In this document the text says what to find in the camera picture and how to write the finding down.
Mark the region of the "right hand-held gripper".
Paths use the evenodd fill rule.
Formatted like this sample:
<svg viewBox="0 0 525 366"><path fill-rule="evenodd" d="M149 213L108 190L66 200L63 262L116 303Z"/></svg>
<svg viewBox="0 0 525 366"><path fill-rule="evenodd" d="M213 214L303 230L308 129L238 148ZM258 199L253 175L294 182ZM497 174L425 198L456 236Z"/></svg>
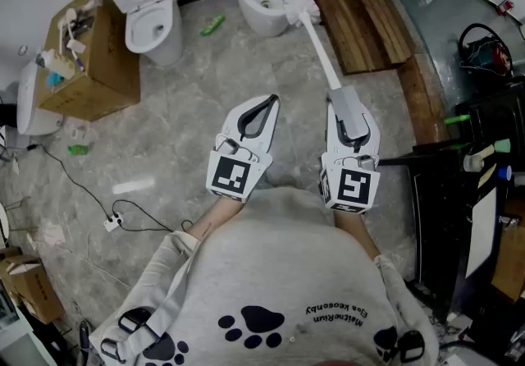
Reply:
<svg viewBox="0 0 525 366"><path fill-rule="evenodd" d="M381 133L369 111L357 116L358 150L354 151L354 116L345 97L327 101L326 152L322 155L320 191L326 208L362 214L374 203Z"/></svg>

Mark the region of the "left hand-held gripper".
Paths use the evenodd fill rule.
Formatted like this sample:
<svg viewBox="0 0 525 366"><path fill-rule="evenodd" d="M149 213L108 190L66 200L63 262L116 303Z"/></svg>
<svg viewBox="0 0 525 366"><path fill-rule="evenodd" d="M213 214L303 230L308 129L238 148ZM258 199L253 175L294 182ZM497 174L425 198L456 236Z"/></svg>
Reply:
<svg viewBox="0 0 525 366"><path fill-rule="evenodd" d="M225 135L217 135L209 155L206 188L210 193L243 204L247 202L273 162L268 151L279 108L280 99L276 94L264 94L230 110L223 125ZM259 115L262 118L258 128L250 130L249 124ZM249 147L235 140L244 140Z"/></svg>

